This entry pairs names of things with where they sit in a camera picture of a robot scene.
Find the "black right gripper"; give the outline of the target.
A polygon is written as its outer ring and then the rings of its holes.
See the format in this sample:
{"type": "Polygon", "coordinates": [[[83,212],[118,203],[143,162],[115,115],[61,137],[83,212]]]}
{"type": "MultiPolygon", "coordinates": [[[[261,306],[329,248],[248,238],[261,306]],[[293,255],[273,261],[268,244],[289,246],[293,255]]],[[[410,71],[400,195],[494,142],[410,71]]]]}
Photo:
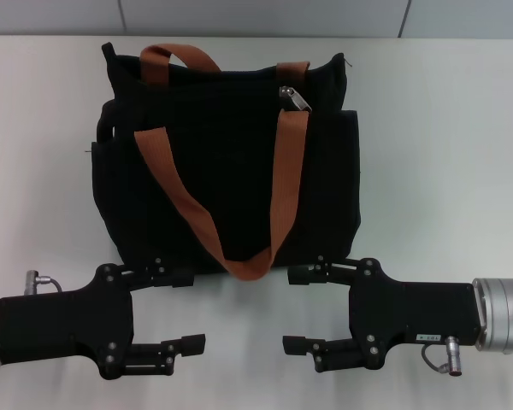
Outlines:
{"type": "Polygon", "coordinates": [[[282,338],[285,354],[310,354],[317,372],[378,370],[399,344],[445,344],[447,337],[455,337],[460,345],[473,346],[481,332],[470,283],[402,282],[388,277],[376,259],[323,255],[309,265],[289,266],[287,278],[290,285],[350,286],[352,339],[282,338]]]}

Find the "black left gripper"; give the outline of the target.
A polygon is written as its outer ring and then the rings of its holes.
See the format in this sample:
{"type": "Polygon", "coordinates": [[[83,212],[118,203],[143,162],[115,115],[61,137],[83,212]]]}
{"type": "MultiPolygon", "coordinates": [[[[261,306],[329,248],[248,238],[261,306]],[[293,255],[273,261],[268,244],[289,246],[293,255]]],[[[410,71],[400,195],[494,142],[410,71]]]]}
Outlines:
{"type": "Polygon", "coordinates": [[[189,287],[194,273],[162,258],[134,265],[105,264],[78,290],[0,299],[0,361],[3,365],[84,356],[102,378],[171,376],[177,356],[204,352],[204,334],[160,343],[132,343],[129,290],[189,287]]]}

